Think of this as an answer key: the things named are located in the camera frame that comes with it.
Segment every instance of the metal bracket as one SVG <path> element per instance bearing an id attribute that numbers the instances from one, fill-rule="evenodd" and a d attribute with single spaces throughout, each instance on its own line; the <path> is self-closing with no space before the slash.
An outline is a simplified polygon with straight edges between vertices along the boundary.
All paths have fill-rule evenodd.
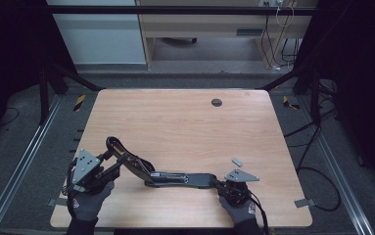
<path id="1" fill-rule="evenodd" d="M 294 203 L 297 208 L 312 207 L 316 205 L 313 199 L 299 199 L 294 201 Z"/>
<path id="2" fill-rule="evenodd" d="M 49 206 L 49 207 L 55 207 L 56 205 L 66 206 L 67 200 L 68 199 L 66 199 L 66 198 L 57 198 L 57 199 L 49 198 L 46 205 Z"/>
<path id="3" fill-rule="evenodd" d="M 238 168 L 233 169 L 230 173 L 225 175 L 224 178 L 233 182 L 259 181 L 258 177 Z"/>
<path id="4" fill-rule="evenodd" d="M 74 169 L 73 179 L 71 183 L 73 185 L 77 184 L 100 163 L 101 161 L 98 158 L 94 157 L 86 150 L 81 149 L 77 157 L 76 168 Z"/>

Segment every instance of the wooden tabletop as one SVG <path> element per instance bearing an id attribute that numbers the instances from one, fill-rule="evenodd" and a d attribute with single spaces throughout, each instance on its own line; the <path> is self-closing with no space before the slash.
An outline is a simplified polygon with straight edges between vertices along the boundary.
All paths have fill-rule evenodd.
<path id="1" fill-rule="evenodd" d="M 215 107 L 211 100 L 219 99 Z M 78 149 L 103 154 L 108 136 L 158 171 L 212 173 L 219 180 L 242 162 L 260 178 L 248 182 L 270 227 L 306 227 L 308 208 L 266 91 L 242 89 L 107 89 L 99 92 Z M 103 163 L 108 167 L 114 158 Z M 116 188 L 99 213 L 98 227 L 232 227 L 215 189 L 150 188 L 120 168 Z M 262 224 L 260 214 L 258 223 Z M 56 206 L 54 227 L 68 227 L 66 207 Z"/>

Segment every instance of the gloved hand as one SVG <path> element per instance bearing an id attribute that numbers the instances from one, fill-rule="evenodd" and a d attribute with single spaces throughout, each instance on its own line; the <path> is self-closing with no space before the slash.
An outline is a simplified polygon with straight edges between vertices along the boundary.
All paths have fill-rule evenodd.
<path id="1" fill-rule="evenodd" d="M 77 193 L 72 198 L 72 207 L 76 219 L 92 221 L 97 218 L 105 199 L 111 195 L 115 184 L 108 182 L 104 190 L 98 194 Z"/>
<path id="2" fill-rule="evenodd" d="M 235 225 L 248 219 L 256 219 L 257 205 L 251 200 L 246 201 L 239 207 L 230 206 L 223 196 L 219 196 L 218 200 L 221 206 L 230 214 Z"/>

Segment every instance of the white wall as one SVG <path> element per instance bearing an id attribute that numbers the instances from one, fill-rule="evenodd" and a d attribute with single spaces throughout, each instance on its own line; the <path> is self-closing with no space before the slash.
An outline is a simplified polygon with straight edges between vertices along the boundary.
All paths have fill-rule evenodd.
<path id="1" fill-rule="evenodd" d="M 47 0 L 48 5 L 134 6 L 134 0 Z M 76 65 L 145 65 L 136 15 L 54 15 Z"/>

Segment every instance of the aluminum rail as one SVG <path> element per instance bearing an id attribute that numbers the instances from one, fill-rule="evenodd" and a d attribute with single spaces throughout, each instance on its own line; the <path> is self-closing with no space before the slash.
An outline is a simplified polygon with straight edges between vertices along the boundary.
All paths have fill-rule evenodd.
<path id="1" fill-rule="evenodd" d="M 270 15 L 317 16 L 337 14 L 338 9 L 311 7 L 215 7 L 215 6 L 66 6 L 24 5 L 23 10 L 52 14 L 144 14 L 144 15 Z"/>
<path id="2" fill-rule="evenodd" d="M 34 156 L 38 151 L 38 148 L 40 147 L 40 144 L 43 141 L 44 136 L 46 135 L 47 130 L 49 129 L 54 119 L 54 116 L 56 115 L 60 107 L 62 98 L 63 97 L 59 95 L 55 96 L 55 99 L 53 100 L 50 108 L 50 115 L 48 116 L 46 121 L 37 128 L 19 164 L 17 165 L 17 168 L 15 169 L 3 193 L 0 196 L 0 223 L 8 207 L 13 201 L 18 189 L 20 188 L 20 185 L 22 184 L 25 174 L 27 173 L 27 170 L 31 165 L 31 162 L 34 159 Z"/>
<path id="3" fill-rule="evenodd" d="M 309 114 L 309 104 L 304 98 L 299 97 L 298 100 L 302 105 L 302 108 L 305 112 L 305 115 L 310 119 Z M 346 206 L 347 212 L 352 219 L 352 224 L 355 227 L 355 230 L 359 235 L 373 235 L 373 229 L 370 226 L 370 223 L 364 214 L 363 209 L 361 208 L 360 203 L 358 202 L 357 197 L 355 196 L 354 191 L 352 190 L 348 180 L 346 179 L 342 169 L 339 167 L 339 164 L 336 161 L 330 147 L 327 144 L 327 141 L 324 135 L 321 132 L 318 135 L 318 143 L 321 151 L 323 152 L 324 161 L 327 165 L 330 174 L 334 178 L 339 191 L 342 195 L 342 201 Z"/>

